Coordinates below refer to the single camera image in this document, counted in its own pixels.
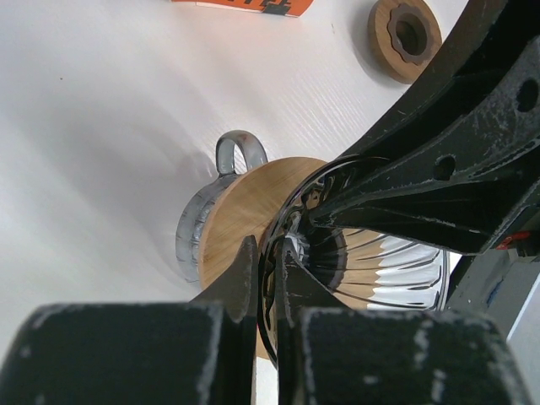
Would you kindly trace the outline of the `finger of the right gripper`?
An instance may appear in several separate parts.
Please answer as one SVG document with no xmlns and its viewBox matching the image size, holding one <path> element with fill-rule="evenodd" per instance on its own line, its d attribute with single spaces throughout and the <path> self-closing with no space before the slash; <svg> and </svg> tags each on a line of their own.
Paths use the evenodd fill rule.
<svg viewBox="0 0 540 405">
<path fill-rule="evenodd" d="M 420 152 L 444 158 L 429 167 L 415 157 L 383 166 L 329 195 L 310 211 L 310 222 L 462 255 L 487 251 L 539 182 L 539 44 L 527 44 L 492 93 Z"/>
<path fill-rule="evenodd" d="M 476 108 L 538 35 L 537 1 L 468 2 L 416 82 L 336 163 L 437 164 L 443 153 L 426 158 L 420 150 Z"/>
</svg>

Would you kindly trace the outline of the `clear glass dripper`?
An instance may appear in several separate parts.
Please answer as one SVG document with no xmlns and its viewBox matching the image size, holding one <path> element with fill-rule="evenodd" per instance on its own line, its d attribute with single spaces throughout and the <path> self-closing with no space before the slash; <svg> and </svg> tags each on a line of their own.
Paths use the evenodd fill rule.
<svg viewBox="0 0 540 405">
<path fill-rule="evenodd" d="M 358 228 L 319 228 L 309 223 L 309 210 L 355 180 L 382 167 L 386 159 L 340 158 L 319 164 L 299 185 L 287 192 L 269 223 L 260 259 L 259 320 L 264 348 L 278 361 L 275 311 L 276 240 L 293 245 L 301 268 L 322 289 L 357 310 L 440 311 L 450 282 L 448 251 L 415 241 Z"/>
</svg>

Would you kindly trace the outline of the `orange coffee filter box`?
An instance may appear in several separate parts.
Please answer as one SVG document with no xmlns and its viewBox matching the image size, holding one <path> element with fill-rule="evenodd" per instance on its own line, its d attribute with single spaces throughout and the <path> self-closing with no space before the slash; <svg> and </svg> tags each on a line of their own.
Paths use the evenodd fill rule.
<svg viewBox="0 0 540 405">
<path fill-rule="evenodd" d="M 173 3 L 193 3 L 199 7 L 224 8 L 297 18 L 309 9 L 313 0 L 173 0 Z"/>
</svg>

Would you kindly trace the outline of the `glass server pitcher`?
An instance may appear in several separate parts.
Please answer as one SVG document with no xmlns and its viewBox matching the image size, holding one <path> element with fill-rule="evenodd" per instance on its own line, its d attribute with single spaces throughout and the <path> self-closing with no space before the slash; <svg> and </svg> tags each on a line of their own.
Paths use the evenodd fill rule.
<svg viewBox="0 0 540 405">
<path fill-rule="evenodd" d="M 175 254 L 180 275 L 189 284 L 199 280 L 198 257 L 202 249 L 204 228 L 219 197 L 240 177 L 235 167 L 239 150 L 246 168 L 252 170 L 267 163 L 267 153 L 251 132 L 233 130 L 223 134 L 215 147 L 218 177 L 200 189 L 182 212 L 175 234 Z"/>
</svg>

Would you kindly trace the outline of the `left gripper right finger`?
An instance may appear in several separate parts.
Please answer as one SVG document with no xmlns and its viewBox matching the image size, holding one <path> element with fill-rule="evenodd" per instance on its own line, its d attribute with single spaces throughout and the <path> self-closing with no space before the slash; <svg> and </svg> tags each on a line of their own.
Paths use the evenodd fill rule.
<svg viewBox="0 0 540 405">
<path fill-rule="evenodd" d="M 528 404 L 495 324 L 446 311 L 352 310 L 277 251 L 282 404 Z"/>
</svg>

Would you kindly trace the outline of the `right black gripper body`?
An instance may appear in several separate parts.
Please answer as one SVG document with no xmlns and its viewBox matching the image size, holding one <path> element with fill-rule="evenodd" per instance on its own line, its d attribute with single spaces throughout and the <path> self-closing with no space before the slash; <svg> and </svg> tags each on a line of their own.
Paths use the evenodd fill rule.
<svg viewBox="0 0 540 405">
<path fill-rule="evenodd" d="M 446 308 L 514 321 L 539 274 L 539 182 L 520 201 L 515 221 L 492 246 L 462 256 L 451 273 Z"/>
</svg>

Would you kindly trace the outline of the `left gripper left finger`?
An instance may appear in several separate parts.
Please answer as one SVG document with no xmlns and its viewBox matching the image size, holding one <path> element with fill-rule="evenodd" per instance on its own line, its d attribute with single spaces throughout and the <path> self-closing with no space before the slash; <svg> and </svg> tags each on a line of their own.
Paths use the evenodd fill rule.
<svg viewBox="0 0 540 405">
<path fill-rule="evenodd" d="M 1 368 L 4 404 L 252 404 L 257 241 L 190 302 L 43 305 Z"/>
</svg>

